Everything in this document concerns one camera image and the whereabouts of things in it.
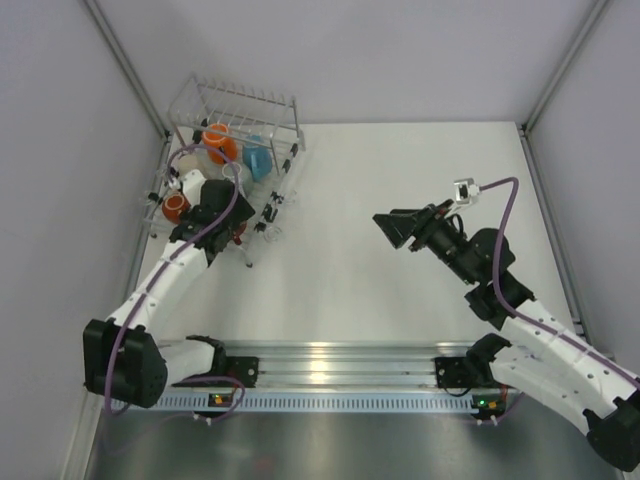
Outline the brown mug black interior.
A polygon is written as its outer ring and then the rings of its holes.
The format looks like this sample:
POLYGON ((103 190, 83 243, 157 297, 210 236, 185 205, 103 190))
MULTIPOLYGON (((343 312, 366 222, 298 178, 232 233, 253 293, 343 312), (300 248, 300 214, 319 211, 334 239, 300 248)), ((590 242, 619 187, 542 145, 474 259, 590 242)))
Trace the brown mug black interior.
POLYGON ((169 222, 179 224, 181 215, 188 211, 190 207, 191 204, 181 192, 174 192, 164 199, 161 210, 169 222))

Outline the beige handleless cup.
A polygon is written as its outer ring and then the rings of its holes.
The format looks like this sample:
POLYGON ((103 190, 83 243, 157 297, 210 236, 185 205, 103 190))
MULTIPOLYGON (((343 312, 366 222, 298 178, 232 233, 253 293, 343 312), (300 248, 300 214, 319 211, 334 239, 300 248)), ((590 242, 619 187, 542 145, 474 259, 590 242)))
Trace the beige handleless cup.
POLYGON ((203 177, 206 176, 202 161, 196 154, 186 154, 175 161, 176 169, 181 177, 186 177, 191 172, 199 172, 203 177))

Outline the blue mug white interior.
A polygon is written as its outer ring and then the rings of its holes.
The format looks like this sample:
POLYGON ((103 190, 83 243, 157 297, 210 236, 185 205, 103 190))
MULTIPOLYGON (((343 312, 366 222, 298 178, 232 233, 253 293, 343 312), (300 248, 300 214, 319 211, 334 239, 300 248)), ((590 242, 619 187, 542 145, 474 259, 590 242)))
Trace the blue mug white interior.
POLYGON ((242 147, 243 163, 249 168, 252 178, 259 182, 271 173, 273 164, 267 147, 260 136, 249 135, 242 147))

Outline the orange mug black handle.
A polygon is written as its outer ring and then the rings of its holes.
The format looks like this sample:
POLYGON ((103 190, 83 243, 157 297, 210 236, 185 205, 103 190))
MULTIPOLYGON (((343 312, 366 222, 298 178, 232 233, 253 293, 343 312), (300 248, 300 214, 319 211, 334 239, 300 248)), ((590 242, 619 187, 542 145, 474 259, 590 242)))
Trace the orange mug black handle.
POLYGON ((230 136, 229 127, 222 123, 208 125, 202 133, 202 143, 211 150, 208 151, 210 160, 218 165, 223 165, 223 156, 230 161, 235 161, 238 156, 236 141, 230 136))

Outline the grey green speckled mug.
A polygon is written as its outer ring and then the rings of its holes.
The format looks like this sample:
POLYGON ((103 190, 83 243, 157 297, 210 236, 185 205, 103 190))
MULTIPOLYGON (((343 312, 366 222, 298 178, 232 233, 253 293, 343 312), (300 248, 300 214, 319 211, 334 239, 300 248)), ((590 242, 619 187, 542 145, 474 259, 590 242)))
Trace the grey green speckled mug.
POLYGON ((239 182, 243 196, 249 197, 254 188, 253 176, 246 165, 240 162, 226 163, 222 167, 223 178, 233 183, 239 182))

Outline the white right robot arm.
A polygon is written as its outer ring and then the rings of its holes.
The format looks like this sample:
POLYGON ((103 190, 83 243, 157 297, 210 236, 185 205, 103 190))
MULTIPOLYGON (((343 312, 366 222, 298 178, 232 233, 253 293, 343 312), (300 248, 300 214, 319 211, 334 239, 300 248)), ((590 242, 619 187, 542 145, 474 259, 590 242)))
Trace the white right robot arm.
POLYGON ((610 360, 557 320, 509 271, 515 261, 495 228, 468 236, 453 201, 376 214, 391 245, 430 250, 471 286, 465 299, 493 327, 466 352, 481 385, 514 387, 555 411, 608 464, 639 465, 639 377, 610 360))

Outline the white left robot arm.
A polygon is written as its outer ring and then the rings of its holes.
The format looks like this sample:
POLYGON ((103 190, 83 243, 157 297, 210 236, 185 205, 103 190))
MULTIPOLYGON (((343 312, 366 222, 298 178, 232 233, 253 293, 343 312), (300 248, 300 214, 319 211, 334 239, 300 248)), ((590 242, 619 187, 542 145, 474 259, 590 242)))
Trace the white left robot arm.
POLYGON ((238 180, 191 172, 182 181, 188 203, 147 277, 106 319, 91 320, 82 336, 84 386, 106 402, 154 406, 165 389, 189 380, 221 380, 226 352, 205 335, 163 339, 181 298, 251 219, 255 210, 238 180))

